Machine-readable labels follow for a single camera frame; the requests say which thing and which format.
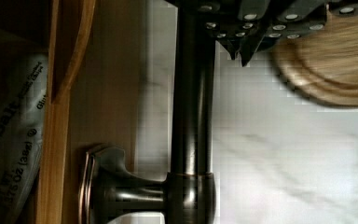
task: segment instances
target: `wooden shelf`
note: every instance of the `wooden shelf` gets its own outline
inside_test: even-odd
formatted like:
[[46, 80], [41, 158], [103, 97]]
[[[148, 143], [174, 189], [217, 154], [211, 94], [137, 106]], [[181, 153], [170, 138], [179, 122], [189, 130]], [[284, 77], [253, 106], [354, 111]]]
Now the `wooden shelf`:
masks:
[[[106, 142], [123, 147], [133, 168], [145, 3], [53, 0], [48, 9], [49, 38], [40, 39], [48, 41], [49, 63], [43, 154], [21, 223], [75, 224], [89, 147]], [[22, 28], [23, 37], [34, 38]], [[46, 30], [40, 34], [46, 37]]]

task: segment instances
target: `round cutting board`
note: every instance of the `round cutting board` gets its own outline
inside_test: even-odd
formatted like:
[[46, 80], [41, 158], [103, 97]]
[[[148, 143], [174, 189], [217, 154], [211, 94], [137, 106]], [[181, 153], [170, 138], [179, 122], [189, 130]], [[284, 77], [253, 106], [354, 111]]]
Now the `round cutting board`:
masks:
[[328, 105], [358, 106], [358, 16], [331, 14], [322, 31], [283, 40], [273, 57], [282, 78]]

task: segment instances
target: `kitchen faucet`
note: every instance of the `kitchen faucet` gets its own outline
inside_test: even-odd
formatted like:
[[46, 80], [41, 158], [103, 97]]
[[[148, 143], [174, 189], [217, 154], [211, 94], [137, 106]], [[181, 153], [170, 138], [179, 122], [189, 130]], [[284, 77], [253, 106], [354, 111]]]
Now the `kitchen faucet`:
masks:
[[327, 10], [358, 15], [358, 0], [166, 0], [177, 6], [171, 170], [164, 181], [139, 178], [124, 150], [100, 145], [87, 153], [79, 219], [104, 224], [134, 212], [160, 212], [167, 224], [212, 224], [211, 117], [215, 41], [245, 66], [283, 39], [324, 28]]

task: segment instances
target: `rivet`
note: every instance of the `rivet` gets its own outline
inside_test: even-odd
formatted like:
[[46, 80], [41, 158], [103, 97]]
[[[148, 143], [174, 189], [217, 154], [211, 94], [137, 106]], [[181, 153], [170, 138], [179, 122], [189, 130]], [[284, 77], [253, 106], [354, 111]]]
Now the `rivet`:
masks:
[[208, 5], [203, 5], [199, 7], [199, 11], [201, 12], [209, 12], [212, 11], [213, 7], [208, 6]]
[[289, 35], [289, 36], [287, 36], [288, 39], [297, 39], [299, 37], [300, 37], [300, 35]]
[[245, 36], [246, 33], [245, 32], [240, 32], [240, 33], [236, 33], [235, 36], [237, 37], [242, 37], [242, 36]]
[[224, 37], [226, 37], [226, 34], [218, 34], [216, 37], [217, 38], [224, 38]]
[[242, 26], [242, 28], [245, 29], [245, 30], [247, 30], [247, 29], [252, 28], [253, 26], [254, 26], [254, 25], [253, 25], [251, 22], [246, 22], [246, 23]]
[[212, 29], [216, 28], [217, 23], [216, 22], [207, 22], [207, 23], [205, 23], [205, 26], [207, 29], [212, 30]]
[[277, 33], [268, 35], [268, 37], [272, 37], [272, 38], [277, 38], [277, 37], [280, 37], [280, 36], [281, 36], [281, 34], [277, 34]]
[[310, 26], [310, 30], [322, 30], [323, 28], [324, 28], [323, 24], [317, 24], [317, 25]]
[[339, 11], [339, 13], [348, 14], [348, 13], [352, 13], [353, 11], [354, 11], [353, 7], [344, 7]]
[[275, 25], [272, 27], [273, 30], [284, 30], [286, 29], [285, 25]]
[[297, 14], [289, 14], [285, 17], [287, 20], [292, 21], [298, 18]]
[[252, 21], [257, 18], [257, 14], [248, 14], [248, 15], [245, 15], [243, 18], [246, 19], [247, 21]]

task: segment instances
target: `white marble surface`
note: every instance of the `white marble surface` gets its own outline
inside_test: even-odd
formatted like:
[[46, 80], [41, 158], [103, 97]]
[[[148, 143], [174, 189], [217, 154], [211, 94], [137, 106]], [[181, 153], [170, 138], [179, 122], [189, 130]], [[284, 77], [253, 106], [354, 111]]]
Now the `white marble surface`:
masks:
[[[136, 169], [170, 167], [175, 8], [150, 1], [148, 69]], [[325, 108], [287, 90], [267, 53], [249, 66], [218, 48], [213, 95], [216, 224], [357, 224], [358, 109]], [[163, 223], [157, 214], [133, 223]]]

